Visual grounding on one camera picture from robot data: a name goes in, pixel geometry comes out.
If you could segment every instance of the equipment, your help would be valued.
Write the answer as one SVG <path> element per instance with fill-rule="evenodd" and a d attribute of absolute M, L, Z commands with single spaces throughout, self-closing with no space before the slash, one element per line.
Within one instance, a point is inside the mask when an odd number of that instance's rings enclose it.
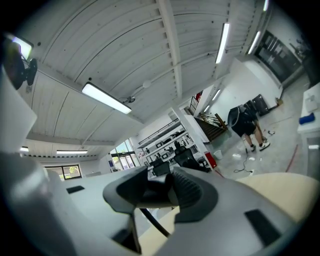
<path fill-rule="evenodd" d="M 28 86 L 32 86 L 38 70 L 37 60 L 33 58 L 28 62 L 24 59 L 21 54 L 21 46 L 16 42 L 7 41 L 4 47 L 3 66 L 14 88 L 18 90 L 24 81 L 27 81 Z"/>

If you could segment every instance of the floor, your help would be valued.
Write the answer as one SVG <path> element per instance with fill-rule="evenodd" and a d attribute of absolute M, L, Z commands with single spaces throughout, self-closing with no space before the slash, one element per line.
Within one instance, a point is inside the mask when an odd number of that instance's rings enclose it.
<path fill-rule="evenodd" d="M 233 131 L 225 133 L 210 145 L 210 151 L 221 150 L 222 160 L 217 161 L 220 173 L 229 179 L 237 180 L 249 175 L 291 172 L 307 175 L 304 168 L 302 154 L 302 140 L 297 133 L 298 120 L 303 103 L 303 92 L 308 89 L 309 80 L 306 75 L 301 76 L 283 92 L 283 104 L 273 109 L 270 113 L 259 118 L 262 133 L 271 145 L 264 151 L 248 151 L 247 142 L 242 141 Z M 252 142 L 258 145 L 254 136 Z"/>

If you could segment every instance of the ceiling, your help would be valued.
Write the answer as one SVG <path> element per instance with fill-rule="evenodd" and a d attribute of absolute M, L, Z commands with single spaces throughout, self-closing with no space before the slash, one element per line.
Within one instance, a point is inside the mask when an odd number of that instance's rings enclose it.
<path fill-rule="evenodd" d="M 183 103 L 227 75 L 251 44 L 262 6 L 263 0 L 51 1 L 17 31 L 33 43 L 30 57 L 38 60 L 32 90 L 19 89 L 37 115 L 26 141 L 30 155 L 112 150 L 172 101 Z M 226 53 L 217 65 L 226 22 Z M 117 99 L 152 83 L 125 115 L 83 95 L 89 80 Z"/>

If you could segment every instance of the chair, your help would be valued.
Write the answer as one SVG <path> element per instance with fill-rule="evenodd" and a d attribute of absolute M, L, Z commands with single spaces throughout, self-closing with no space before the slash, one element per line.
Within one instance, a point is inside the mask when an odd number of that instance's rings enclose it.
<path fill-rule="evenodd" d="M 155 174 L 155 176 L 161 176 L 164 174 L 170 174 L 170 166 L 169 163 L 167 161 L 158 164 L 156 166 L 153 166 L 153 170 L 152 170 Z"/>
<path fill-rule="evenodd" d="M 190 148 L 186 148 L 183 151 L 175 151 L 175 156 L 173 159 L 181 166 L 198 171 L 209 172 L 209 168 L 200 166 L 200 164 L 195 160 L 194 155 Z"/>

